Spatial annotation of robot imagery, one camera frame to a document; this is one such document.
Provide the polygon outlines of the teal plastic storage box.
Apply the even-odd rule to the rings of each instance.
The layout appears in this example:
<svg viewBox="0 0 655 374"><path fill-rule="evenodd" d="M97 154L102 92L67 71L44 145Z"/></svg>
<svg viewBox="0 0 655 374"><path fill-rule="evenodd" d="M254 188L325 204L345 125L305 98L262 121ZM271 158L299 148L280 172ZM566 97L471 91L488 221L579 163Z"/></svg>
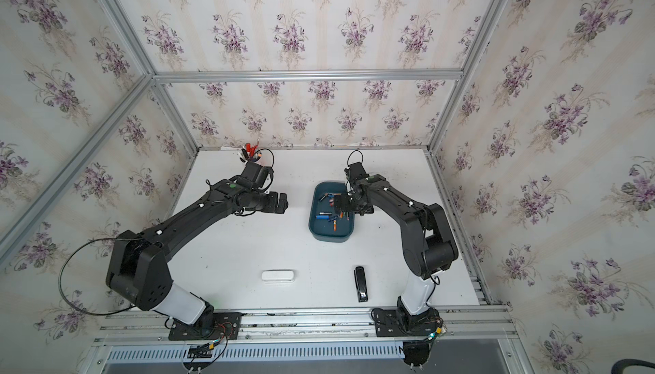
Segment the teal plastic storage box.
<svg viewBox="0 0 655 374"><path fill-rule="evenodd" d="M346 242L355 229L355 214L334 211L332 197L337 193L347 193L346 184L336 181L324 181L315 187L309 216L309 230L312 236L322 242ZM331 214L329 220L317 220L315 215Z"/></svg>

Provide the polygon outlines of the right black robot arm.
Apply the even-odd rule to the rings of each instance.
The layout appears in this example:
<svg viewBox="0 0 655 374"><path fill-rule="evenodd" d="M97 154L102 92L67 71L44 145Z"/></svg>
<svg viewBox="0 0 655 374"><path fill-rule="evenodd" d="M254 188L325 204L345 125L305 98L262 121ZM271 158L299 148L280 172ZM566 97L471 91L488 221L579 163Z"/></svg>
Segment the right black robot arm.
<svg viewBox="0 0 655 374"><path fill-rule="evenodd" d="M360 163L346 167L345 174L348 191L334 199L335 207L361 216L379 209L397 223L403 258L413 275L398 299L397 315L424 317L437 287L436 274L449 270L459 258L445 210L408 197L384 176L368 174Z"/></svg>

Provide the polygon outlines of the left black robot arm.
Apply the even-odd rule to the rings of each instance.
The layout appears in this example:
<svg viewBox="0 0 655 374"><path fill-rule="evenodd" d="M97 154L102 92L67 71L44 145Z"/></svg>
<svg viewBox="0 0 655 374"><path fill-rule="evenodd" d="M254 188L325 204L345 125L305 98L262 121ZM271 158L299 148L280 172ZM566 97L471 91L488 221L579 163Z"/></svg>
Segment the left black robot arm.
<svg viewBox="0 0 655 374"><path fill-rule="evenodd" d="M264 184L273 177L271 167L250 163L238 176L210 184L198 200L167 220L138 234L124 231L110 257L107 287L138 309L165 314L199 330L212 329L214 307L175 283L168 263L192 239L228 216L283 214L287 195L270 192Z"/></svg>

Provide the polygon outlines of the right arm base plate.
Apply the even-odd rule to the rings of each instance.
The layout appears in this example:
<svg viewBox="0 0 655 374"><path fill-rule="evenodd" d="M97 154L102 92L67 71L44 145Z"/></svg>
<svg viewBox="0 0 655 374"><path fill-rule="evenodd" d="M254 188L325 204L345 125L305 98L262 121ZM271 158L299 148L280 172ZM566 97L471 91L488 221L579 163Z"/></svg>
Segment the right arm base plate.
<svg viewBox="0 0 655 374"><path fill-rule="evenodd" d="M432 340L445 332L443 319L438 310L428 308L421 314L409 314L406 310L375 308L370 312L378 338L424 338Z"/></svg>

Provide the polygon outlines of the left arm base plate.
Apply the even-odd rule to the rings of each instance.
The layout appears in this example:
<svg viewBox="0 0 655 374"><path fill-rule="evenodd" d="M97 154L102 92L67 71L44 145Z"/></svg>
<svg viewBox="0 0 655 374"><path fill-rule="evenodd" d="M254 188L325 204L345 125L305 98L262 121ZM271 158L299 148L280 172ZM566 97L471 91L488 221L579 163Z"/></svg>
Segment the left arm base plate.
<svg viewBox="0 0 655 374"><path fill-rule="evenodd" d="M228 340L233 341L238 337L242 317L243 314L238 312L214 312L212 317L201 316L191 326L174 319L168 340L174 342L210 341L226 336Z"/></svg>

